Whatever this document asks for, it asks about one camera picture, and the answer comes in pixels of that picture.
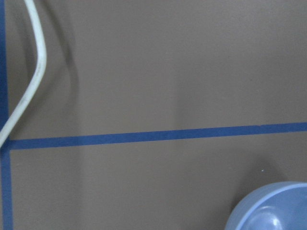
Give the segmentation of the blue bowl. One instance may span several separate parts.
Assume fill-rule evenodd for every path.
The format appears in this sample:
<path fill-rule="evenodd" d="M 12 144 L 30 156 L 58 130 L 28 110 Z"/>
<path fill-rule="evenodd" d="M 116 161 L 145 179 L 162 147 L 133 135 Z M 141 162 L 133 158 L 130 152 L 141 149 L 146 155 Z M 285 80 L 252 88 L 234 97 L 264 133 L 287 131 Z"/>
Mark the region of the blue bowl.
<path fill-rule="evenodd" d="M 233 209 L 226 230 L 305 230 L 307 183 L 278 182 L 245 196 Z"/>

